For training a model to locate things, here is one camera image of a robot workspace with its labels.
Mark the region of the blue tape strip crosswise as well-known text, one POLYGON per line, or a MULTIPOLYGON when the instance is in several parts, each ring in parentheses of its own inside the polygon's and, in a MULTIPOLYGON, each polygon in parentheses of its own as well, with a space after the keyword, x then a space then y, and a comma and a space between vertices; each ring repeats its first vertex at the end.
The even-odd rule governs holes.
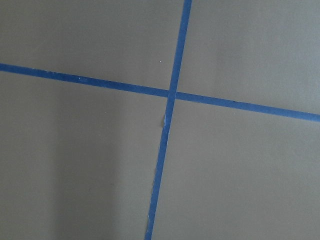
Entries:
MULTIPOLYGON (((16 66, 11 64, 0 64, 0 70, 2 72, 8 72, 13 74, 20 74, 32 77, 39 77, 63 82, 70 82, 82 85, 89 85, 95 86, 100 88, 106 89, 114 89, 132 93, 139 93, 145 94, 150 96, 157 96, 167 98, 169 96, 169 91, 166 89, 154 88, 154 87, 147 87, 142 85, 135 85, 129 83, 122 83, 116 81, 109 81, 103 80, 98 78, 92 77, 85 77, 79 75, 72 75, 67 73, 59 73, 53 72, 48 70, 36 69, 36 68, 29 68, 23 66, 16 66)), ((207 105, 219 106, 219 107, 226 107, 244 111, 251 111, 257 113, 263 113, 268 115, 276 115, 282 116, 287 118, 294 118, 294 119, 301 119, 306 121, 313 121, 319 122, 320 115, 315 113, 303 112, 303 111, 296 111, 278 107, 271 107, 266 105, 259 105, 253 103, 246 103, 246 102, 238 102, 234 100, 216 98, 216 97, 209 97, 185 92, 177 92, 176 99, 188 102, 196 102, 202 103, 207 105)))

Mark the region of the blue tape strip lengthwise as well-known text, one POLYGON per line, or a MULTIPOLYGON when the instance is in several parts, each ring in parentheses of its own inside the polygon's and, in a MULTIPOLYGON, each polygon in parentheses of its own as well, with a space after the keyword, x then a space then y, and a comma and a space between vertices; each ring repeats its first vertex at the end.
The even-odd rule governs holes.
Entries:
POLYGON ((169 135, 171 130, 171 123, 172 123, 172 117, 173 117, 174 106, 176 101, 176 95, 177 95, 178 83, 180 78, 180 71, 181 71, 181 65, 183 60, 191 8, 192 8, 192 1, 185 0, 183 2, 183 8, 182 8, 181 19, 179 24, 177 44, 175 48, 174 61, 173 61, 170 84, 169 84, 169 89, 167 94, 166 108, 164 112, 163 127, 161 132, 160 143, 159 143, 152 192, 150 196, 148 222, 147 222, 146 231, 144 235, 145 240, 150 240, 152 238, 153 229, 154 229, 163 169, 164 169, 164 164, 166 159, 166 152, 167 152, 168 140, 169 140, 169 135))

